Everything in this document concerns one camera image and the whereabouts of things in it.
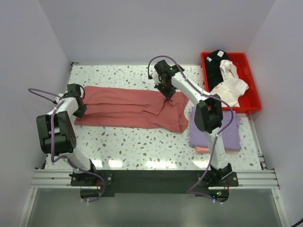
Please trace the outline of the red pink t shirt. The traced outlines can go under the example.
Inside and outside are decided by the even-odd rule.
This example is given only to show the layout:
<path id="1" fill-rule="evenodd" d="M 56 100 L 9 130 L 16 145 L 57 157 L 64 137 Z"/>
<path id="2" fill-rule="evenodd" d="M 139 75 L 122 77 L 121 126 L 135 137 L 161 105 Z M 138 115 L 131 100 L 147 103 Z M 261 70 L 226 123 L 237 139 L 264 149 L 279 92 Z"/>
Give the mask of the red pink t shirt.
<path id="1" fill-rule="evenodd" d="M 83 118 L 75 125 L 154 129 L 183 133 L 188 126 L 184 111 L 189 99 L 176 92 L 167 100 L 159 91 L 113 87 L 85 87 Z"/>

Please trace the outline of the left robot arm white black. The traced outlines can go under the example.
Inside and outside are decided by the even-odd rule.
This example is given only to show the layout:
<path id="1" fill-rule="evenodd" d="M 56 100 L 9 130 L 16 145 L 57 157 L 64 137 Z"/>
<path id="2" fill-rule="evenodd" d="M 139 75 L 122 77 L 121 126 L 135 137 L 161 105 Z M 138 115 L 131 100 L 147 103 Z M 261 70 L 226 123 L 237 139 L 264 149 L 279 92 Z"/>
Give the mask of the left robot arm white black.
<path id="1" fill-rule="evenodd" d="M 54 164 L 60 160 L 66 162 L 73 169 L 73 176 L 95 174 L 92 161 L 77 148 L 77 138 L 71 122 L 72 117 L 82 118 L 87 110 L 83 99 L 84 87 L 79 84 L 69 84 L 65 94 L 53 94 L 54 108 L 47 114 L 36 118 L 38 137 L 41 150 L 50 155 Z"/>

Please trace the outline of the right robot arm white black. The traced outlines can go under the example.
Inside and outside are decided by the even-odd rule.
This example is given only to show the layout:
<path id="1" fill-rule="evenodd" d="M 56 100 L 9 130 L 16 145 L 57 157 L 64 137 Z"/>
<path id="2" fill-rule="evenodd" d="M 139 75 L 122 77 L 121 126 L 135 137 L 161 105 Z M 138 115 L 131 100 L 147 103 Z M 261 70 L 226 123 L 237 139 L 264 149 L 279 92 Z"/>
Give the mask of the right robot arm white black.
<path id="1" fill-rule="evenodd" d="M 167 100 L 171 99 L 178 89 L 196 107 L 194 123 L 204 133 L 211 151 L 209 167 L 206 168 L 203 177 L 206 176 L 213 182 L 226 178 L 232 173 L 232 167 L 226 156 L 221 135 L 226 129 L 222 126 L 223 100 L 196 85 L 178 64 L 170 66 L 165 60 L 161 60 L 155 64 L 154 69 L 155 72 L 148 77 L 154 80 L 154 87 Z"/>

